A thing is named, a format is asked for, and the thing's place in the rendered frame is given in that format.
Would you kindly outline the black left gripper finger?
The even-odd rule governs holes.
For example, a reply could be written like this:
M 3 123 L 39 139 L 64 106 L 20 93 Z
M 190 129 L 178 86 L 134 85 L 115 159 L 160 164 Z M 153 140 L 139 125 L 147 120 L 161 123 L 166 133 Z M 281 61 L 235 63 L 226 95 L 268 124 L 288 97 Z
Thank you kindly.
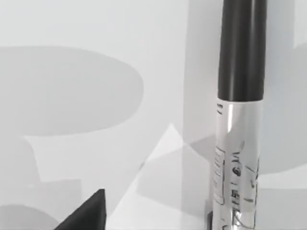
M 54 230 L 106 230 L 105 189 L 94 192 Z

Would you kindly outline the black and silver bottle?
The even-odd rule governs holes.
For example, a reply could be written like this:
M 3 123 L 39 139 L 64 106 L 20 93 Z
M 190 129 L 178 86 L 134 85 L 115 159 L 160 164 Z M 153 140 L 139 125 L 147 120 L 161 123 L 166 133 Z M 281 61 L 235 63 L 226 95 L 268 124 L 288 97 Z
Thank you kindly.
M 211 230 L 256 230 L 268 0 L 223 0 Z

